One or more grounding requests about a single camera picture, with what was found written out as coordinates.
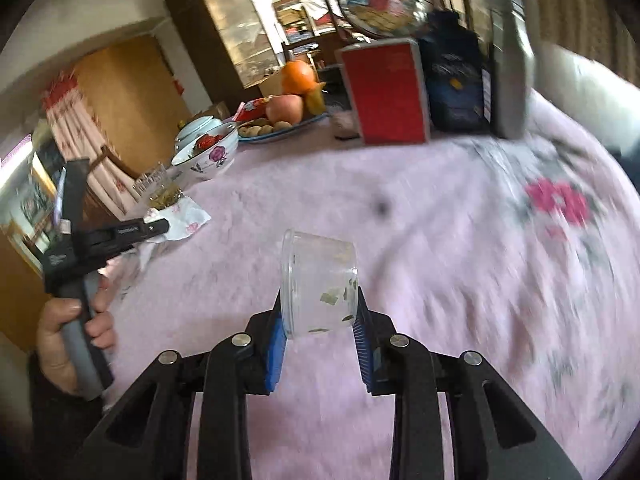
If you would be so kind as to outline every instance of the red box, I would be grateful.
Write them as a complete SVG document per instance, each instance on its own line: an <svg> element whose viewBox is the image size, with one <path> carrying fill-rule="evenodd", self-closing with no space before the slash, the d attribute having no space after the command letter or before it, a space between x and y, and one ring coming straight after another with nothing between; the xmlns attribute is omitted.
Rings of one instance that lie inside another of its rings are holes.
<svg viewBox="0 0 640 480"><path fill-rule="evenodd" d="M428 142L429 105L415 40L357 43L340 49L338 60L366 144Z"/></svg>

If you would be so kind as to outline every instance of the dark spot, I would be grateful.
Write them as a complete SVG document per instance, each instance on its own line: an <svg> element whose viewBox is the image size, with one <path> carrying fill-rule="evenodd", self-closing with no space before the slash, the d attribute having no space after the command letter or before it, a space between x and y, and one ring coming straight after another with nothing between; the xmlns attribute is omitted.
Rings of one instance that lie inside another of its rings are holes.
<svg viewBox="0 0 640 480"><path fill-rule="evenodd" d="M386 218L391 212L391 204L387 200L378 200L375 211L380 218Z"/></svg>

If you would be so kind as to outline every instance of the black bottle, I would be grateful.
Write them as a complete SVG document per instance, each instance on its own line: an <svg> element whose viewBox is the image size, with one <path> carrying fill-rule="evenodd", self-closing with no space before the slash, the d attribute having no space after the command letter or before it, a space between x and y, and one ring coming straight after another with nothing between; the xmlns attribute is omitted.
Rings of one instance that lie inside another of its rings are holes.
<svg viewBox="0 0 640 480"><path fill-rule="evenodd" d="M487 129L478 37L452 10L429 13L429 32L418 38L431 121L442 132Z"/></svg>

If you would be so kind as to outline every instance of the human hand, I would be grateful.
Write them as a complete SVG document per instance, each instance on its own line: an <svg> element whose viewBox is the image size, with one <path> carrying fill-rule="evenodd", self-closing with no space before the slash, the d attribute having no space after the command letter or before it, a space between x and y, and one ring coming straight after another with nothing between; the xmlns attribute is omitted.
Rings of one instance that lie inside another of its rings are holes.
<svg viewBox="0 0 640 480"><path fill-rule="evenodd" d="M110 286L107 278L100 277L98 292L92 301L95 317L84 325L92 338L91 343L101 349L116 343L113 316L107 312L117 287ZM47 301L38 322L36 348L43 375L58 389L71 395L78 394L76 368L69 360L60 328L80 314L80 301L53 298Z"/></svg>

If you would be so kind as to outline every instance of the plastic container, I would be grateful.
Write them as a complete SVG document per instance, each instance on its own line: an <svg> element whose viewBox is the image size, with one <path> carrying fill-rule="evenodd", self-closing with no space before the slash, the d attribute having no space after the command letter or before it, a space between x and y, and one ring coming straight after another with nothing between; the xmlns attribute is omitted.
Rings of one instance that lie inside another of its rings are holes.
<svg viewBox="0 0 640 480"><path fill-rule="evenodd" d="M280 306L288 339L352 326L358 309L353 244L289 229L282 243Z"/></svg>

